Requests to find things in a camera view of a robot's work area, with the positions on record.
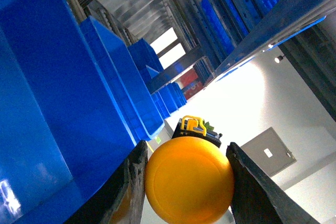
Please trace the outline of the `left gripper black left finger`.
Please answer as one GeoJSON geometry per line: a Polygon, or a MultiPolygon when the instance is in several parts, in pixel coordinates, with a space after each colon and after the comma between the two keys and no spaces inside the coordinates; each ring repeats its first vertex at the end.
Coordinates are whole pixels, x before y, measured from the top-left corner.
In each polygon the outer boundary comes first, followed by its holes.
{"type": "Polygon", "coordinates": [[[141,140],[103,186],[65,223],[140,223],[148,146],[141,140]]]}

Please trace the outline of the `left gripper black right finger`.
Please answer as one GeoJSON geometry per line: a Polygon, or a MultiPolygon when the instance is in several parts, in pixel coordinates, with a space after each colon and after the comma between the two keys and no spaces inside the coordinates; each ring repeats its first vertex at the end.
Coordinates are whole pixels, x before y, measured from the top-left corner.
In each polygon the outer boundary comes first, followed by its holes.
{"type": "Polygon", "coordinates": [[[236,143],[226,150],[235,177],[231,209],[236,223],[318,223],[236,143]]]}

